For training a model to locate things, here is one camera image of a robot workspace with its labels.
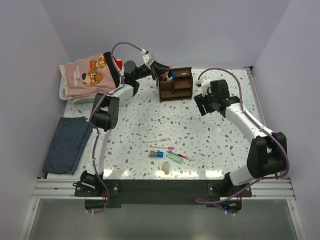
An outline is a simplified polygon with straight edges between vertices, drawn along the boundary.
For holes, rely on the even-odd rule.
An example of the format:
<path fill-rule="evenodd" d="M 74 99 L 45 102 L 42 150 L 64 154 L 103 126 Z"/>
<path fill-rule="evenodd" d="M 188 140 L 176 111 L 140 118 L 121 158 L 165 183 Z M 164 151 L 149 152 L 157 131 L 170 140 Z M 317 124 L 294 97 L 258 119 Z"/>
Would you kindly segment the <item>green capped pen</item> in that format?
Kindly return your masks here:
<path fill-rule="evenodd" d="M 170 81 L 169 72 L 165 73 L 165 79 L 166 79 L 166 81 Z"/>

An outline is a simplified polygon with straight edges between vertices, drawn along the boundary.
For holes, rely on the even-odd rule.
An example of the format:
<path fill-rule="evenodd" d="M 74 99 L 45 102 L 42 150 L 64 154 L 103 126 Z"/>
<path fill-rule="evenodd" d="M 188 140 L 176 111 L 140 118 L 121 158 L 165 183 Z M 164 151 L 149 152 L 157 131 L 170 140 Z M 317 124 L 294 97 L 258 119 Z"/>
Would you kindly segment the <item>brown wooden desk organizer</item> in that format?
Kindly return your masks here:
<path fill-rule="evenodd" d="M 156 80 L 158 87 L 159 102 L 191 100 L 193 96 L 193 74 L 192 67 L 172 68 L 168 76 L 177 73 L 171 81 Z"/>

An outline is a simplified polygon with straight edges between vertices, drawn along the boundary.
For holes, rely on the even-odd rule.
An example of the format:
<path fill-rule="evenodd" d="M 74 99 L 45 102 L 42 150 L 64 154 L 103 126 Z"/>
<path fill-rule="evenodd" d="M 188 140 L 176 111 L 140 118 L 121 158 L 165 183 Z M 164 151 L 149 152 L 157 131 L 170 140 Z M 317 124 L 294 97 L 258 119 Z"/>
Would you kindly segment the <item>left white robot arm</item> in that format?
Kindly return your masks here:
<path fill-rule="evenodd" d="M 99 153 L 99 140 L 105 147 L 111 131 L 116 127 L 119 117 L 120 102 L 133 97 L 139 90 L 139 79 L 151 76 L 157 80 L 162 74 L 166 74 L 170 67 L 157 61 L 144 63 L 136 66 L 133 61 L 127 61 L 122 71 L 118 73 L 121 77 L 119 86 L 111 93 L 99 93 L 94 98 L 89 123 L 96 130 L 96 137 L 92 146 L 91 161 L 80 176 L 78 191 L 87 191 L 92 196 L 99 196 L 107 192 L 106 184 L 103 183 L 104 160 Z"/>

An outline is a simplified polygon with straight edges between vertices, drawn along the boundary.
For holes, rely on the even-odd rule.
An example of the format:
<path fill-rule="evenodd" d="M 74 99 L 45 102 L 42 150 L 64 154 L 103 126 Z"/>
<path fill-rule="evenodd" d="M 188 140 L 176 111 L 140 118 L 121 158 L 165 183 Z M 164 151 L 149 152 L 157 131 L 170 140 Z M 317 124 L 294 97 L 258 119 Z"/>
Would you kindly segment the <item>pink capped pen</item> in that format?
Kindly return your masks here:
<path fill-rule="evenodd" d="M 156 148 L 156 149 L 166 149 L 166 150 L 174 150 L 174 146 L 163 146 L 163 145 L 150 145 L 151 148 Z"/>

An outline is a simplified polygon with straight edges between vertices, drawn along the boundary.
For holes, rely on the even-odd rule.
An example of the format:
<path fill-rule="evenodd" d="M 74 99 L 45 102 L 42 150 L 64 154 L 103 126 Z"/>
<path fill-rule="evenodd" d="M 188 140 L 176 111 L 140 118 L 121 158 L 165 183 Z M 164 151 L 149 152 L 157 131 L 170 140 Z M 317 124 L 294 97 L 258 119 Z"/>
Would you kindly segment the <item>blue capped pen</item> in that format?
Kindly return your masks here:
<path fill-rule="evenodd" d="M 177 75 L 177 72 L 172 73 L 171 76 L 167 78 L 167 81 L 172 81 Z"/>

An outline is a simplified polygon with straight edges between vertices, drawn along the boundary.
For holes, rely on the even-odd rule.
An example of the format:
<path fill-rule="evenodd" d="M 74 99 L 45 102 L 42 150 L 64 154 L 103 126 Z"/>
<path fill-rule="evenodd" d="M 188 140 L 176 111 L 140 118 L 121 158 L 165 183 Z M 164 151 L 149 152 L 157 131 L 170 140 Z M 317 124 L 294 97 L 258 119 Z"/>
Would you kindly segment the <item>orange black highlighter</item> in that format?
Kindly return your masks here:
<path fill-rule="evenodd" d="M 161 80 L 161 81 L 167 81 L 167 80 L 168 80 L 168 75 L 167 75 L 167 74 L 162 74 L 162 75 L 160 76 L 160 80 Z"/>

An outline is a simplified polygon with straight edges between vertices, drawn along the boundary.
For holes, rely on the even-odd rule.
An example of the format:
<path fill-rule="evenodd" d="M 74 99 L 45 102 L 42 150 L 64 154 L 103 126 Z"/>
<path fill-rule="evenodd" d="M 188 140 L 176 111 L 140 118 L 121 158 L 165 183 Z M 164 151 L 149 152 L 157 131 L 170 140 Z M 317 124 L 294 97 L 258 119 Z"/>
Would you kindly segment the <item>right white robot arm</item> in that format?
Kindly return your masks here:
<path fill-rule="evenodd" d="M 270 178 L 276 173 L 284 176 L 288 173 L 287 138 L 283 133 L 265 127 L 245 108 L 238 96 L 231 96 L 226 80 L 198 81 L 196 85 L 201 88 L 201 93 L 193 99 L 200 114 L 220 113 L 250 144 L 245 165 L 224 175 L 217 188 L 220 196 L 233 197 L 248 183 Z"/>

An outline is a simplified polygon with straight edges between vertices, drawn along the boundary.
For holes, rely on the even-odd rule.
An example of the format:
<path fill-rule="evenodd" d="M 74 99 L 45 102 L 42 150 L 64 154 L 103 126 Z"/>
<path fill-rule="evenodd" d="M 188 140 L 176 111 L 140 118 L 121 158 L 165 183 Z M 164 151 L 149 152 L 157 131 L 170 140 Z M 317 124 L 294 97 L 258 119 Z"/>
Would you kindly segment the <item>red clear pen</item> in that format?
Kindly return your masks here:
<path fill-rule="evenodd" d="M 171 150 L 167 150 L 166 152 L 167 152 L 168 154 L 172 154 L 172 155 L 175 155 L 175 156 L 177 156 L 177 157 L 180 157 L 180 158 L 183 158 L 183 159 L 186 159 L 186 160 L 189 160 L 189 161 L 195 161 L 194 158 L 191 158 L 191 157 L 182 155 L 182 154 L 180 154 L 180 153 L 172 152 Z"/>

